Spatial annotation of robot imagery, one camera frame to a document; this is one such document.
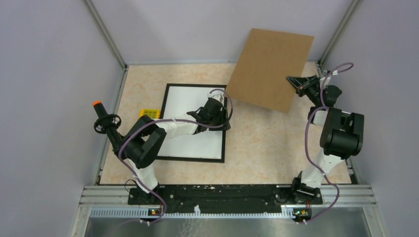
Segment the brown frame backing board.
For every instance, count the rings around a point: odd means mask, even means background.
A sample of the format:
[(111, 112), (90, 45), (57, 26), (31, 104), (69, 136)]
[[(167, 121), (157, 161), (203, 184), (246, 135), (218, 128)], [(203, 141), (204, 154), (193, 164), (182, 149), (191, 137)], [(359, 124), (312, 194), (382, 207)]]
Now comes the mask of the brown frame backing board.
[(313, 36), (253, 28), (226, 87), (231, 98), (288, 113), (295, 89), (287, 76), (302, 75)]

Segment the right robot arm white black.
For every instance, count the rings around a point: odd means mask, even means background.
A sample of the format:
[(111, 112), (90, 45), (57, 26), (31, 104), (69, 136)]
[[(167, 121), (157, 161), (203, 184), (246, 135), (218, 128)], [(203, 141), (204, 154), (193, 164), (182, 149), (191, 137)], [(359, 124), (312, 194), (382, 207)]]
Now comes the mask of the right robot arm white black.
[(335, 166), (356, 156), (363, 146), (364, 115), (334, 107), (342, 91), (317, 76), (287, 77), (299, 97), (307, 96), (313, 103), (308, 123), (322, 128), (320, 152), (310, 165), (293, 179), (290, 198), (295, 203), (317, 202), (324, 176)]

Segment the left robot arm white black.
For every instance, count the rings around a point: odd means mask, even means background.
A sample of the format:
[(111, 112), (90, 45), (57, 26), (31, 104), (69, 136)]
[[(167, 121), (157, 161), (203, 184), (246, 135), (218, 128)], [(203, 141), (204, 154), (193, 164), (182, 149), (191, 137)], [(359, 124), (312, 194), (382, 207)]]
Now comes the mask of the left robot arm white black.
[(155, 203), (159, 196), (156, 189), (159, 182), (153, 163), (164, 141), (206, 131), (227, 131), (231, 128), (233, 109), (227, 109), (223, 100), (223, 96), (209, 97), (204, 106), (173, 118), (153, 119), (147, 115), (141, 116), (126, 135), (117, 131), (121, 125), (118, 115), (102, 117), (100, 132), (108, 136), (115, 156), (132, 172), (140, 189), (139, 196), (146, 204)]

